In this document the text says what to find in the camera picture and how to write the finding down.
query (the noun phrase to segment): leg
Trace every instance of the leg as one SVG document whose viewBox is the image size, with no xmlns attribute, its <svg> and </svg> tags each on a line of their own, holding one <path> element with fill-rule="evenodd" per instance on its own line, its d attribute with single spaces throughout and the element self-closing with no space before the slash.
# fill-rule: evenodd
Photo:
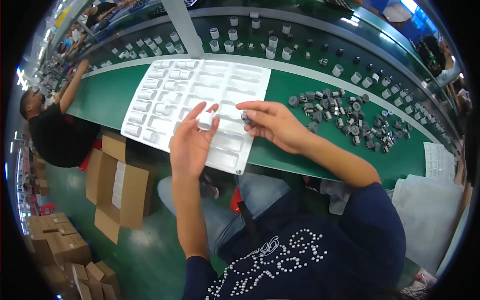
<svg viewBox="0 0 480 300">
<path fill-rule="evenodd" d="M 202 214 L 207 227 L 208 248 L 217 253 L 220 246 L 240 231 L 244 225 L 239 214 L 216 205 L 212 199 L 206 196 L 204 188 L 205 186 L 200 188 L 200 195 L 202 197 Z M 172 177 L 162 179 L 158 183 L 157 191 L 163 204 L 176 216 L 172 196 Z"/>
<path fill-rule="evenodd" d="M 235 181 L 241 198 L 254 219 L 290 190 L 285 181 L 264 175 L 244 173 L 235 176 Z"/>
</svg>

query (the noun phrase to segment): left hand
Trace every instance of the left hand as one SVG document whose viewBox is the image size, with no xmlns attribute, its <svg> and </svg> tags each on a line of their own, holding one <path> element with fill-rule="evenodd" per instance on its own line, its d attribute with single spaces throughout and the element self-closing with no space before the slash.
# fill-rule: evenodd
<svg viewBox="0 0 480 300">
<path fill-rule="evenodd" d="M 212 129 L 198 131 L 197 116 L 203 111 L 206 102 L 195 106 L 177 128 L 170 140 L 170 164 L 172 177 L 197 180 L 200 177 L 207 160 L 210 143 L 218 128 L 220 119 L 215 117 Z M 216 111 L 218 104 L 213 104 L 207 111 Z"/>
</svg>

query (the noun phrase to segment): navy shirt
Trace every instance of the navy shirt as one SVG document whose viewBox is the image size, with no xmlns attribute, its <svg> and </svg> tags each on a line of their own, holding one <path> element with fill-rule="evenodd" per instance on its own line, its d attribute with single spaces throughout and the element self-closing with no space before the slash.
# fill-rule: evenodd
<svg viewBox="0 0 480 300">
<path fill-rule="evenodd" d="M 183 299 L 375 299 L 396 287 L 405 233 L 381 184 L 357 189 L 339 224 L 285 214 L 298 202 L 290 191 L 255 221 L 262 247 L 244 230 L 222 246 L 229 265 L 220 277 L 209 261 L 190 257 Z"/>
</svg>

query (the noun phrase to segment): red stool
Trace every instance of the red stool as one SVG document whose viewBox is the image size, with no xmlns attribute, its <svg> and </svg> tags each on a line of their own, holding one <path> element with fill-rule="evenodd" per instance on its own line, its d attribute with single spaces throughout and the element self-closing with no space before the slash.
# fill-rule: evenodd
<svg viewBox="0 0 480 300">
<path fill-rule="evenodd" d="M 47 216 L 47 215 L 50 215 L 50 214 L 53 214 L 53 207 L 55 205 L 53 203 L 50 203 L 50 204 L 45 204 L 45 205 L 42 205 L 40 208 L 42 210 L 42 216 Z"/>
<path fill-rule="evenodd" d="M 236 186 L 235 190 L 233 191 L 232 199 L 230 200 L 230 209 L 233 210 L 234 212 L 240 213 L 238 202 L 241 202 L 241 201 L 243 200 L 241 199 L 240 189 L 238 186 Z"/>
<path fill-rule="evenodd" d="M 94 142 L 92 143 L 92 148 L 95 148 L 97 150 L 100 150 L 102 149 L 102 139 L 96 139 L 94 140 Z M 87 168 L 88 168 L 88 160 L 90 159 L 90 153 L 92 151 L 88 152 L 87 156 L 85 157 L 85 159 L 83 160 L 83 162 L 77 167 L 79 168 L 80 170 L 82 170 L 83 172 L 87 172 Z"/>
</svg>

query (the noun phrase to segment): black hair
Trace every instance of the black hair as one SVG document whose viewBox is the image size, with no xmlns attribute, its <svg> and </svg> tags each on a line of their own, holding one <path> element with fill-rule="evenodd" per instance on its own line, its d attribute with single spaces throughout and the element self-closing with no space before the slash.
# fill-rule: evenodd
<svg viewBox="0 0 480 300">
<path fill-rule="evenodd" d="M 30 94 L 30 89 L 26 90 L 20 97 L 20 114 L 26 120 L 27 119 L 27 105 L 28 105 L 28 95 Z"/>
</svg>

